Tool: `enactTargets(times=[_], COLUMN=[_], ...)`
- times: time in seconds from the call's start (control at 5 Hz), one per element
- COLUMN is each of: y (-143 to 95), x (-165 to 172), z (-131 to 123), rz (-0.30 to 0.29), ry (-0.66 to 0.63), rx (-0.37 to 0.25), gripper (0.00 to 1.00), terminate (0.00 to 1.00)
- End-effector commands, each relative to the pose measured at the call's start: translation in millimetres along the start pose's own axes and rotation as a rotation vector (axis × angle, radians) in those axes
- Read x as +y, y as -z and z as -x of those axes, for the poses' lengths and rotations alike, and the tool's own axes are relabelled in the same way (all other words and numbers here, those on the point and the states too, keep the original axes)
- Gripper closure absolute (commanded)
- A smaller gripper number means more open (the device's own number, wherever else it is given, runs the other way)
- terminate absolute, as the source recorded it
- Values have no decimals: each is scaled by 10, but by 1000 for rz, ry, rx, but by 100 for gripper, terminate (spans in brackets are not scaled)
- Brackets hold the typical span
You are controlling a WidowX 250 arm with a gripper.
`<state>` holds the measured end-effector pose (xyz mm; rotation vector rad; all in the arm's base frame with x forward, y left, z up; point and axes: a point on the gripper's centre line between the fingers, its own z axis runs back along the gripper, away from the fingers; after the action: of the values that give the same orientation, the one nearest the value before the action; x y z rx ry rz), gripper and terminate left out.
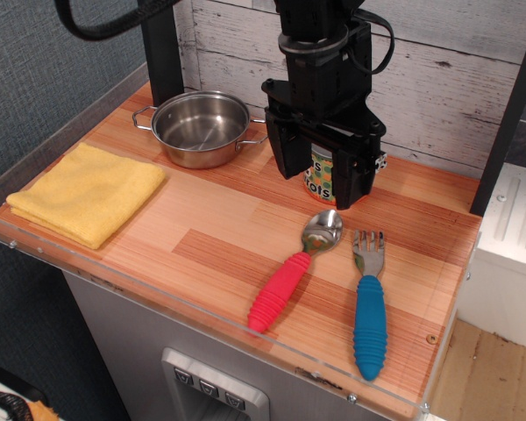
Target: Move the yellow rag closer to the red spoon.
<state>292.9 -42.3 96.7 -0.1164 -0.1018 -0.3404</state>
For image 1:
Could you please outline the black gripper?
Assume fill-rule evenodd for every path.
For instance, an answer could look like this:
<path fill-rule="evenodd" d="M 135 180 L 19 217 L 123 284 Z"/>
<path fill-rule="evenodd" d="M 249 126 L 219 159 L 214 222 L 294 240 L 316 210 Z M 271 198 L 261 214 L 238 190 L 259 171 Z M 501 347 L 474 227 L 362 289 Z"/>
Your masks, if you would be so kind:
<path fill-rule="evenodd" d="M 278 39 L 288 78 L 268 79 L 267 136 L 285 179 L 312 164 L 311 142 L 333 149 L 332 182 L 338 210 L 371 192 L 386 127 L 366 100 L 372 77 L 372 20 L 283 19 Z"/>

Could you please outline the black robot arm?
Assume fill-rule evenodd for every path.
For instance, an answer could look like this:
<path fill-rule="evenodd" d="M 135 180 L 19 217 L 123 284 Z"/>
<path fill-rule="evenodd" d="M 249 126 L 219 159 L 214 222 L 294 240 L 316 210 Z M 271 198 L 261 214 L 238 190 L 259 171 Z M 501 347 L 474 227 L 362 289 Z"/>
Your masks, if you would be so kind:
<path fill-rule="evenodd" d="M 336 206 L 346 210 L 371 192 L 384 157 L 380 140 L 387 129 L 366 100 L 395 48 L 374 66 L 371 26 L 393 28 L 359 1 L 278 1 L 275 7 L 288 78 L 268 79 L 261 88 L 277 167 L 289 179 L 310 167 L 313 146 L 329 151 Z"/>

